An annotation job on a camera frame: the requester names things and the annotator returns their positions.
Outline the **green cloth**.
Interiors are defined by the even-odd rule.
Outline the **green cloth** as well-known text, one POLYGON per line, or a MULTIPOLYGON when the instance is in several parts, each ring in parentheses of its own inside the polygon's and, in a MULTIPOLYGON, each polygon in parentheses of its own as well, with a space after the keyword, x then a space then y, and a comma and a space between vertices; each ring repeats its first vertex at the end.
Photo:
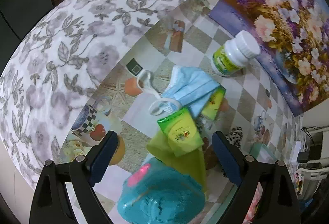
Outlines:
POLYGON ((146 148, 165 165, 192 177, 202 186, 203 192, 207 191, 206 167, 202 148, 177 157, 170 148, 167 137, 161 131, 149 141, 146 148))

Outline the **green tissue pack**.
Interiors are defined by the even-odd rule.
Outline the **green tissue pack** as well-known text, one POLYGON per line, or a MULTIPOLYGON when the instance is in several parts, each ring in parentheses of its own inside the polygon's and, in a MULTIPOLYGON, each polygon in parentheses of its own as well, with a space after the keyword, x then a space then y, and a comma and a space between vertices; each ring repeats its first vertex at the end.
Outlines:
POLYGON ((202 109, 201 116, 208 120, 215 120, 220 111, 226 111, 229 105, 224 97, 225 93, 225 88, 218 87, 202 109))
POLYGON ((176 157, 190 153, 204 144, 189 110, 185 107, 158 120, 157 124, 176 157))

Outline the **blue face mask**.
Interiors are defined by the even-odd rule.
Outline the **blue face mask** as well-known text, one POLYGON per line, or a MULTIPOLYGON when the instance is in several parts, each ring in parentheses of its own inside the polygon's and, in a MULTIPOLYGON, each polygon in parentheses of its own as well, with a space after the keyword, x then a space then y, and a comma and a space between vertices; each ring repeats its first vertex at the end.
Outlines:
POLYGON ((154 116, 164 112, 172 114, 185 107, 191 116, 196 118, 211 95, 220 87, 220 84, 209 74, 197 67, 175 65, 169 85, 163 93, 155 90, 152 78, 149 70, 143 70, 137 76, 137 86, 143 92, 156 98, 148 109, 149 113, 154 116))

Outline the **pink white fluffy cloth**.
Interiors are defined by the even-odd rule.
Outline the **pink white fluffy cloth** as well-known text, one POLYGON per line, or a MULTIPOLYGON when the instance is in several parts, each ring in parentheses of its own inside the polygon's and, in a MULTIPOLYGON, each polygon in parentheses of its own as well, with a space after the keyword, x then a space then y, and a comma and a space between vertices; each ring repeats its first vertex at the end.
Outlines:
POLYGON ((247 212, 247 215, 243 220, 243 224, 250 224, 254 220, 262 194, 263 194, 263 187, 260 183, 258 183, 253 200, 247 212))

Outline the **teal-rimmed white tray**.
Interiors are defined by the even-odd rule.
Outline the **teal-rimmed white tray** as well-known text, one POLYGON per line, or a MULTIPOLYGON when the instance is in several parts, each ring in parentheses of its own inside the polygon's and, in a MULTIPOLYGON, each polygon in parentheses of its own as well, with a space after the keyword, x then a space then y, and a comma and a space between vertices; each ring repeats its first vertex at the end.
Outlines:
POLYGON ((277 161, 276 156, 263 143, 254 143, 249 154, 261 163, 274 164, 277 161))

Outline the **black power adapter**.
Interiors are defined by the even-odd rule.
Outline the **black power adapter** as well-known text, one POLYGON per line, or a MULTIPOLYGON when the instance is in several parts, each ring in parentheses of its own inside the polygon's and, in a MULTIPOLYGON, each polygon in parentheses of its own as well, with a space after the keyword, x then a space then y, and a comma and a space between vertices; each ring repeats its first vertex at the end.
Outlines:
POLYGON ((309 152, 299 152, 297 156, 298 163, 307 163, 309 157, 309 152))

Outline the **white rack shelf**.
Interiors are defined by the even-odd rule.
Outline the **white rack shelf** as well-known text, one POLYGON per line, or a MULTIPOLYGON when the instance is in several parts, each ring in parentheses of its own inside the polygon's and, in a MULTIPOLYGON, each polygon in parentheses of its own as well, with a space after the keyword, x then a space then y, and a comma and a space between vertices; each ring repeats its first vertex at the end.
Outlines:
POLYGON ((298 163, 297 178, 301 180, 297 192, 300 201, 312 198, 328 176, 328 126, 303 127, 306 135, 302 152, 309 152, 307 163, 298 163))

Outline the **black white leopard scrunchie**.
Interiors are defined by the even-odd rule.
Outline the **black white leopard scrunchie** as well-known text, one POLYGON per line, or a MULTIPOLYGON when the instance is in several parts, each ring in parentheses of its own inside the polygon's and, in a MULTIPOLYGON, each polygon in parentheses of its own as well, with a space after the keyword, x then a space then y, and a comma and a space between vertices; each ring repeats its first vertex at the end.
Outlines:
POLYGON ((230 133, 227 135, 227 140, 232 144, 233 146, 236 146, 237 148, 241 148, 241 141, 243 139, 243 130, 241 127, 233 127, 230 130, 230 133))

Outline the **teal plastic box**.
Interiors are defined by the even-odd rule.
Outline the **teal plastic box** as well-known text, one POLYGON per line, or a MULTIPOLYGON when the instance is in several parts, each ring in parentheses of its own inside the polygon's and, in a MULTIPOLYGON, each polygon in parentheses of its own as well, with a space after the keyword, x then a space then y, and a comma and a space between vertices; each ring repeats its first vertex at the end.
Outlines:
POLYGON ((129 223, 189 223, 204 205, 197 181, 151 158, 124 181, 117 210, 129 223))

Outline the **white green-label pill bottle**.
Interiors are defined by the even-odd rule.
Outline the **white green-label pill bottle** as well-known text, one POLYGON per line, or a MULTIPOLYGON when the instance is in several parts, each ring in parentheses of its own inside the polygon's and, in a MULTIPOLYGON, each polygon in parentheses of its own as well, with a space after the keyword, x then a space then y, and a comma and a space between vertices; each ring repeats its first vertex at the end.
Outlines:
POLYGON ((212 54, 211 66, 218 75, 228 77, 246 67, 258 55, 258 42, 249 32, 242 30, 212 54))

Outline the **flower painting canvas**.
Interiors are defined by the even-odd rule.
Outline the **flower painting canvas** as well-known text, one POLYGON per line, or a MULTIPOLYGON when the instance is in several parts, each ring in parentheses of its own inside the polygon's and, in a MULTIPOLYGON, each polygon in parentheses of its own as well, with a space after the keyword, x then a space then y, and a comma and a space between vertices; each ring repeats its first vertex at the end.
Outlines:
POLYGON ((230 34, 252 34, 268 72, 294 115, 328 98, 325 0, 219 0, 210 12, 230 34))

